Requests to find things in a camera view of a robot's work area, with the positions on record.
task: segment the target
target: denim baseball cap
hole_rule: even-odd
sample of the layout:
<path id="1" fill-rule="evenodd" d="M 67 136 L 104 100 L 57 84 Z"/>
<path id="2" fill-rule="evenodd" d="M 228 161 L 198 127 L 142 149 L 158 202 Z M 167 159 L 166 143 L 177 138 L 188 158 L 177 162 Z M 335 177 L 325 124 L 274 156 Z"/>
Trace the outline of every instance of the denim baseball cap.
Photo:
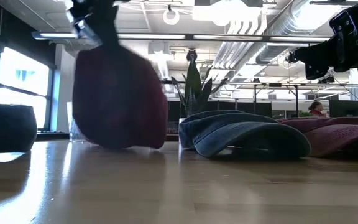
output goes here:
<path id="1" fill-rule="evenodd" d="M 310 144 L 298 130 L 272 118 L 235 110 L 194 114 L 179 125 L 183 148 L 213 157 L 229 146 L 265 149 L 277 157 L 307 156 Z"/>

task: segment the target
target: ceiling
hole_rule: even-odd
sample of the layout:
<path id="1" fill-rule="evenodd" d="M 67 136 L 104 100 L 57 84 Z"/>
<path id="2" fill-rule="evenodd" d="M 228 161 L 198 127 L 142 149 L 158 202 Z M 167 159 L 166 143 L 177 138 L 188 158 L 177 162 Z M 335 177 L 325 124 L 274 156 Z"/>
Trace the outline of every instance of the ceiling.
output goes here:
<path id="1" fill-rule="evenodd" d="M 229 29 L 227 26 L 217 26 L 212 21 L 195 21 L 191 14 L 194 0 L 181 1 L 180 19 L 175 25 L 168 25 L 163 20 L 163 13 L 166 5 L 163 2 L 175 5 L 178 1 L 158 0 L 159 4 L 151 5 L 148 2 L 138 4 L 121 4 L 117 15 L 116 26 L 119 32 L 152 32 L 152 33 L 187 33 L 187 34 L 225 34 Z M 267 10 L 267 22 L 271 21 L 289 0 L 276 0 L 277 5 Z M 9 12 L 13 13 L 30 26 L 42 32 L 71 32 L 71 25 L 65 14 L 64 0 L 0 0 L 0 5 Z M 313 35 L 332 35 L 332 31 L 326 23 L 317 29 Z M 75 54 L 81 49 L 91 49 L 94 45 L 87 40 L 76 40 L 63 42 L 67 51 Z M 141 54 L 145 58 L 149 57 L 148 45 L 150 41 L 127 40 L 122 44 L 129 49 Z M 178 80 L 182 80 L 182 73 L 186 73 L 188 62 L 186 61 L 187 51 L 196 49 L 198 62 L 211 63 L 221 47 L 222 42 L 189 42 L 189 41 L 168 41 L 173 60 L 167 62 L 169 75 Z M 279 58 L 273 66 L 264 69 L 262 75 L 257 75 L 262 82 L 306 82 L 305 68 L 302 63 L 288 65 Z M 216 73 L 227 73 L 224 70 L 217 70 Z M 339 82 L 348 82 L 347 73 L 336 74 Z"/>

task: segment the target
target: snake plant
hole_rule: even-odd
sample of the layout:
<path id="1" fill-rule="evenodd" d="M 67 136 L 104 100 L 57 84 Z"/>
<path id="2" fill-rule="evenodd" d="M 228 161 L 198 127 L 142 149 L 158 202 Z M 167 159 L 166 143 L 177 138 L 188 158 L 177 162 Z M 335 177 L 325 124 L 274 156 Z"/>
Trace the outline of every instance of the snake plant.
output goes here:
<path id="1" fill-rule="evenodd" d="M 190 60 L 189 67 L 187 70 L 187 76 L 185 78 L 185 94 L 183 95 L 180 91 L 178 81 L 172 78 L 172 85 L 178 90 L 180 103 L 185 107 L 186 117 L 193 114 L 202 112 L 208 102 L 208 98 L 211 94 L 216 93 L 223 85 L 226 84 L 227 78 L 221 80 L 218 86 L 213 87 L 212 78 L 205 82 L 209 76 L 210 67 L 205 75 L 205 79 L 201 82 L 200 73 L 196 67 L 195 60 Z"/>

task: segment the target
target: wooden table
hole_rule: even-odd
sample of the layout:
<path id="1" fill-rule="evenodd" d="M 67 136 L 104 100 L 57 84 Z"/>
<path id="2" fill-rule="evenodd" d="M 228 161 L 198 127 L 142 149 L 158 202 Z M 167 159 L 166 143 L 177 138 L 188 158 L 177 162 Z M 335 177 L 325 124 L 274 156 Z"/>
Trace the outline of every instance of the wooden table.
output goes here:
<path id="1" fill-rule="evenodd" d="M 9 161 L 11 155 L 0 156 Z M 0 223 L 358 223 L 358 162 L 208 160 L 37 142 L 0 162 Z"/>

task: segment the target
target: window frame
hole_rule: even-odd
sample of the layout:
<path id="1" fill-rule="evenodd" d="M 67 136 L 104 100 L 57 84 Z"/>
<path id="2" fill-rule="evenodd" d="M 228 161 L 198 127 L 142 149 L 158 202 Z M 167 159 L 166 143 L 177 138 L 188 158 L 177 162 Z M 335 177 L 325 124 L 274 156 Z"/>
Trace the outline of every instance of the window frame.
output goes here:
<path id="1" fill-rule="evenodd" d="M 50 130 L 50 117 L 51 117 L 51 112 L 52 112 L 53 81 L 55 79 L 56 67 L 51 67 L 49 65 L 46 65 L 46 66 L 49 68 L 48 90 L 47 90 L 47 95 L 46 96 L 40 95 L 38 93 L 34 93 L 32 91 L 16 88 L 16 87 L 13 87 L 13 86 L 0 84 L 0 88 L 6 88 L 8 90 L 16 91 L 16 92 L 23 93 L 23 94 L 26 94 L 26 95 L 31 95 L 31 96 L 41 96 L 41 97 L 44 97 L 47 100 L 44 126 L 42 128 L 37 128 L 38 131 L 49 131 Z"/>

